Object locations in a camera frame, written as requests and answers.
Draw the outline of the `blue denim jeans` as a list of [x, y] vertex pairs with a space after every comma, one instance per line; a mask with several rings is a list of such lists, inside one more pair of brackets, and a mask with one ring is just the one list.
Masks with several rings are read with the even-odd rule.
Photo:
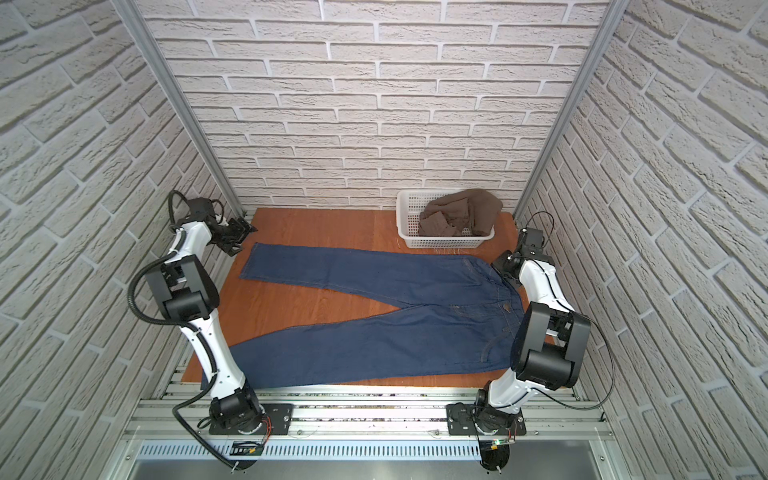
[[474, 256], [257, 244], [241, 276], [393, 308], [231, 347], [255, 389], [505, 370], [524, 318], [518, 292]]

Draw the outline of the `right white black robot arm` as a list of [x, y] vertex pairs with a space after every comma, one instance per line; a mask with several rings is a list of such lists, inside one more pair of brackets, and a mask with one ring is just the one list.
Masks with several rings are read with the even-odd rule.
[[451, 436], [522, 436], [526, 402], [577, 383], [591, 321], [565, 299], [544, 244], [543, 231], [526, 227], [516, 249], [492, 263], [502, 280], [525, 289], [529, 304], [512, 345], [510, 368], [480, 389], [473, 405], [446, 407]]

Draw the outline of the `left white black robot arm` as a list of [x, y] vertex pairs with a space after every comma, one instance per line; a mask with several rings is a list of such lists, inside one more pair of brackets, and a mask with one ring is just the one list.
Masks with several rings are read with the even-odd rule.
[[131, 279], [129, 308], [146, 323], [179, 328], [192, 345], [204, 374], [201, 397], [210, 400], [203, 423], [212, 433], [270, 435], [271, 419], [221, 330], [219, 290], [202, 260], [209, 246], [235, 256], [256, 228], [243, 218], [225, 219], [219, 200], [189, 199], [178, 190], [168, 194], [167, 208], [173, 242]]

